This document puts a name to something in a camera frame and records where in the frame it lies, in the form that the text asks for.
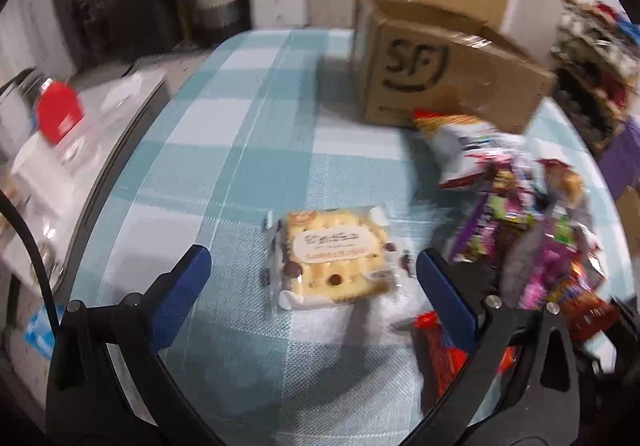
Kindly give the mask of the purple grape candy bag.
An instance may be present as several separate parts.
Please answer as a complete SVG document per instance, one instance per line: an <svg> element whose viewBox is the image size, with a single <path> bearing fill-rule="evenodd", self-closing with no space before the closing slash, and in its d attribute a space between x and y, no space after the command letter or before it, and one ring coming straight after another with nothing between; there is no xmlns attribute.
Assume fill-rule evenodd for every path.
<svg viewBox="0 0 640 446"><path fill-rule="evenodd" d="M597 290L606 279L582 176L540 159L544 189L513 166L498 169L452 238L447 261L479 262L510 307L541 308L567 278Z"/></svg>

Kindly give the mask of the chocolate chip cookie pack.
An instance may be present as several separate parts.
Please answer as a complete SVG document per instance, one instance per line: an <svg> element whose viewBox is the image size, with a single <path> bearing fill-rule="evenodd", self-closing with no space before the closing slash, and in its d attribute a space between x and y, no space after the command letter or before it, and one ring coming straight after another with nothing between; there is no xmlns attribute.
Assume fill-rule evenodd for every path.
<svg viewBox="0 0 640 446"><path fill-rule="evenodd" d="M269 213L265 236L265 283L276 310L399 296L406 288L408 253L380 204Z"/></svg>

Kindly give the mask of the white red noodle snack bag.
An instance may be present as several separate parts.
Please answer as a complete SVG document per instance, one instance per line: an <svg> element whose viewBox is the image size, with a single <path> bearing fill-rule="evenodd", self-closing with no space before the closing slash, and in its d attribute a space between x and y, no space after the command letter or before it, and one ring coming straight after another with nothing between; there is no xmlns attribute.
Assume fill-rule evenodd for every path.
<svg viewBox="0 0 640 446"><path fill-rule="evenodd" d="M412 120L434 154L442 189L469 189L491 172L510 169L526 151L523 136L472 114L416 109Z"/></svg>

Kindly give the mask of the red orange snack pack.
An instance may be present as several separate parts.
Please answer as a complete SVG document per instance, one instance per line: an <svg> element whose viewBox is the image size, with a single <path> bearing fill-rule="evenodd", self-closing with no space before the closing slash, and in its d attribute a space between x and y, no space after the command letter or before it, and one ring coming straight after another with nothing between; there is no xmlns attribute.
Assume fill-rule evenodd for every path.
<svg viewBox="0 0 640 446"><path fill-rule="evenodd" d="M441 398L469 358L469 353L457 348L442 326L436 312L423 313L414 326L426 339L428 357L437 386L437 398Z"/></svg>

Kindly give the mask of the white side table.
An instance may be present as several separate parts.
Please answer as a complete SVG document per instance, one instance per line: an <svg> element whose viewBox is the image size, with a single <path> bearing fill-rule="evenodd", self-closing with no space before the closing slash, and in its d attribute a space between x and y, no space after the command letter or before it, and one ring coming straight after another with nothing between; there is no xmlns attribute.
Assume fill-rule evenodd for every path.
<svg viewBox="0 0 640 446"><path fill-rule="evenodd" d="M85 117L52 149L74 190L60 215L35 198L23 216L46 248L51 290L57 292L79 263L106 199L142 137L168 104L162 70L138 71L79 92Z"/></svg>

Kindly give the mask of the blue checkered tablecloth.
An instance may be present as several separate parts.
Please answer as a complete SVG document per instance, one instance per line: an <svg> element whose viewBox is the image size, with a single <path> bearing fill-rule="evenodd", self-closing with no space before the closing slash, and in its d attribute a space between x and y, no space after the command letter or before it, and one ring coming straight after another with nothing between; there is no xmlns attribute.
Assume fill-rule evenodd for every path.
<svg viewBox="0 0 640 446"><path fill-rule="evenodd" d="M363 124L345 31L257 31L224 42L143 136L108 196L74 282L87 305L144 291L191 244L213 273L165 364L230 445L396 445L422 380L393 329L420 289L367 310L273 314L265 219L384 206L413 251L449 237L474 192L447 192L424 138Z"/></svg>

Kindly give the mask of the red cap bottle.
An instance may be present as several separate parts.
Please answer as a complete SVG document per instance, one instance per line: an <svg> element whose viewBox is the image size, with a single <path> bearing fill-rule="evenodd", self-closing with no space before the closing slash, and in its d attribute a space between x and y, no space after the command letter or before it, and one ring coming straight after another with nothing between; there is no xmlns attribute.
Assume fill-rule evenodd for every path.
<svg viewBox="0 0 640 446"><path fill-rule="evenodd" d="M67 83L47 79L40 86L36 121L44 139L56 146L84 117L77 92Z"/></svg>

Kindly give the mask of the cardboard SF box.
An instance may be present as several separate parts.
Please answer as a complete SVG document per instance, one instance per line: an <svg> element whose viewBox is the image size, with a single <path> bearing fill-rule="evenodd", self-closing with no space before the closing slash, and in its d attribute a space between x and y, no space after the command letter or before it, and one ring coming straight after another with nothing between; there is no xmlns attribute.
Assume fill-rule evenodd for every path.
<svg viewBox="0 0 640 446"><path fill-rule="evenodd" d="M486 22L401 0L359 0L350 62L363 120L378 125L409 126L426 109L521 133L555 84Z"/></svg>

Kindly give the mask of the shoe rack with shoes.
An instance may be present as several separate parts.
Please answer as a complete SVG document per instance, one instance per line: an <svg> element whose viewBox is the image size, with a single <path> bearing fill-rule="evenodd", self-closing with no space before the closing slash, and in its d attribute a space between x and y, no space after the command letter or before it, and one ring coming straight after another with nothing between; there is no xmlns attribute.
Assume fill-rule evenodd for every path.
<svg viewBox="0 0 640 446"><path fill-rule="evenodd" d="M553 98L593 157L624 132L639 100L639 26L599 0L560 0L550 48Z"/></svg>

